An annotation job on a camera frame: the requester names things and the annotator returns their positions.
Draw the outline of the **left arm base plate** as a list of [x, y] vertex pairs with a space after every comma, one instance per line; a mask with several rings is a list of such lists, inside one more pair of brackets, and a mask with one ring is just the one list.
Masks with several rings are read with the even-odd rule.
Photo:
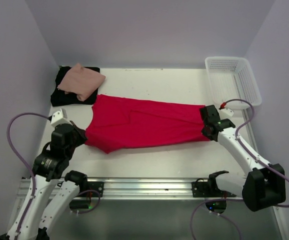
[[61, 181], [56, 185], [53, 194], [60, 198], [101, 198], [103, 196], [104, 182], [102, 181]]

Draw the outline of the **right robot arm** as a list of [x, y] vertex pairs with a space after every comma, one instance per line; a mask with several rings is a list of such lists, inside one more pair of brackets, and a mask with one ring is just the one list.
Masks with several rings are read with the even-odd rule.
[[283, 167], [260, 156], [236, 132], [231, 120], [220, 118], [214, 105], [202, 107], [199, 111], [204, 124], [202, 135], [223, 146], [244, 172], [244, 176], [226, 170], [210, 174], [207, 180], [209, 194], [216, 197], [229, 192], [242, 198], [253, 212], [283, 203], [286, 200]]

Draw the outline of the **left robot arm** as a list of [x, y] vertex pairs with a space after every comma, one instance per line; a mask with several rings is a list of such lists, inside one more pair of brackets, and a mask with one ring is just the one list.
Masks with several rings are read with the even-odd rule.
[[61, 214], [76, 196], [84, 196], [89, 189], [87, 176], [70, 171], [58, 193], [51, 198], [74, 151], [86, 141], [85, 131], [73, 121], [55, 126], [51, 141], [34, 161], [30, 186], [23, 206], [10, 230], [0, 240], [48, 240]]

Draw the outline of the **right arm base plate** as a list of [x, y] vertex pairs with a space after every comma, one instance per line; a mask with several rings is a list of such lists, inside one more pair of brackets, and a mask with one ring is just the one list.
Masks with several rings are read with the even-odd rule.
[[208, 179], [198, 178], [191, 182], [191, 191], [194, 198], [227, 198], [236, 197], [236, 195], [220, 190], [216, 184], [216, 178], [219, 175], [229, 173], [226, 170], [211, 173]]

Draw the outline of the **red t shirt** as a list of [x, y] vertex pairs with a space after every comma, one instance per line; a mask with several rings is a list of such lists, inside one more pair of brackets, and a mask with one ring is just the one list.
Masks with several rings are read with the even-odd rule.
[[92, 106], [85, 144], [109, 154], [120, 149], [206, 142], [201, 108], [101, 94]]

